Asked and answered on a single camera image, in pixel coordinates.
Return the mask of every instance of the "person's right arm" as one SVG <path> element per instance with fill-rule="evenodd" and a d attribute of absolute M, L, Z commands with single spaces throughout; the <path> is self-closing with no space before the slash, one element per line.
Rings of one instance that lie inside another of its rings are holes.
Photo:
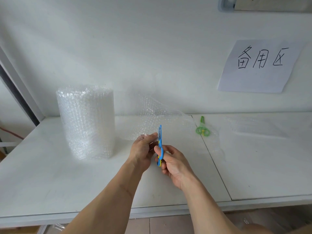
<path fill-rule="evenodd" d="M 184 192 L 188 202 L 195 234 L 241 234 L 240 231 L 221 211 L 207 189 L 196 177 L 184 155 L 170 145 L 163 145 L 169 153 L 163 156 L 162 173 L 168 175 L 174 185 Z M 161 150 L 154 148 L 158 155 Z"/>

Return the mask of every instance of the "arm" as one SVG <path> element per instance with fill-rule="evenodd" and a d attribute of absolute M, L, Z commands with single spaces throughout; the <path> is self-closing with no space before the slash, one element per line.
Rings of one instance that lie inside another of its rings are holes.
<path fill-rule="evenodd" d="M 184 192 L 195 234 L 249 233 L 240 231 L 225 216 L 180 151 L 170 145 L 163 145 L 163 148 L 170 154 L 165 153 L 163 156 L 162 173 L 168 175 L 174 185 Z M 158 146 L 155 146 L 154 150 L 158 155 L 161 154 Z"/>
<path fill-rule="evenodd" d="M 65 228 L 62 234 L 124 234 L 142 174 L 151 163 L 157 133 L 140 136 L 130 156 L 105 189 Z"/>

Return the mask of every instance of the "white paper sign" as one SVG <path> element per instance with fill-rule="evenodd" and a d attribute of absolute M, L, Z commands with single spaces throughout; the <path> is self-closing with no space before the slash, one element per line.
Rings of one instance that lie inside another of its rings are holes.
<path fill-rule="evenodd" d="M 277 39 L 236 41 L 218 90 L 281 93 L 305 44 Z"/>

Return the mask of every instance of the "white wall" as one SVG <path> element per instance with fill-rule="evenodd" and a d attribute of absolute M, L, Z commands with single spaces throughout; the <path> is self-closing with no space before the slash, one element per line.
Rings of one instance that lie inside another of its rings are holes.
<path fill-rule="evenodd" d="M 149 91 L 185 113 L 312 110 L 312 44 L 282 94 L 218 92 L 237 39 L 312 39 L 312 15 L 221 13 L 218 0 L 0 0 L 0 45 L 45 116 L 55 91 Z"/>
<path fill-rule="evenodd" d="M 22 137 L 26 137 L 35 128 L 2 80 L 0 80 L 0 126 Z M 3 142 L 21 141 L 2 130 L 0 130 L 0 138 Z"/>

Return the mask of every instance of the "forearm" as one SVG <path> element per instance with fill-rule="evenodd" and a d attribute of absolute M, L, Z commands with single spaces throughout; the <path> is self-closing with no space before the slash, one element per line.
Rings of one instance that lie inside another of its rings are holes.
<path fill-rule="evenodd" d="M 195 234 L 241 233 L 224 215 L 197 177 L 187 176 L 183 192 L 188 202 Z"/>
<path fill-rule="evenodd" d="M 66 227 L 64 234 L 123 234 L 142 171 L 126 161 L 106 188 Z"/>

